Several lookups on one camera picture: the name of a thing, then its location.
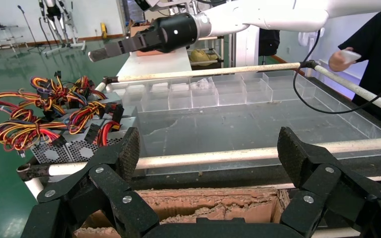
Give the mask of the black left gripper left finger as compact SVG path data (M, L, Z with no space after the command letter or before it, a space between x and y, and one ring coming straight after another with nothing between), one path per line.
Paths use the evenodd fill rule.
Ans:
M97 211L121 237L145 236L159 218L129 185L139 155L139 132L130 127L120 142L99 148L84 168L38 194L22 237L68 238Z

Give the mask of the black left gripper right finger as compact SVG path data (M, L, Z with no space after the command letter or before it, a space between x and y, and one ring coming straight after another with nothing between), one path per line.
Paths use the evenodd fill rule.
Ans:
M302 142L288 127L280 129L277 151L298 189L281 224L310 238L331 211L361 237L381 238L381 183L348 169L326 148Z

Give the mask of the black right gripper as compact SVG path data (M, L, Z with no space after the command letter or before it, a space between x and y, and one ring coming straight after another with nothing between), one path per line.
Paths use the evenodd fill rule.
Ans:
M129 54L136 51L172 52L189 46L197 39L197 26L188 13L160 17L152 21L148 33L136 33L133 37L106 44L103 48L89 51L92 62Z

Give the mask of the person's hand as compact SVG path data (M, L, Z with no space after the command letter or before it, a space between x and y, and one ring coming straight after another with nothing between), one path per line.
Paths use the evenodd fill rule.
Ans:
M355 61L345 63L345 58L342 55L342 50L333 53L328 61L329 68L334 72L345 71L354 63Z

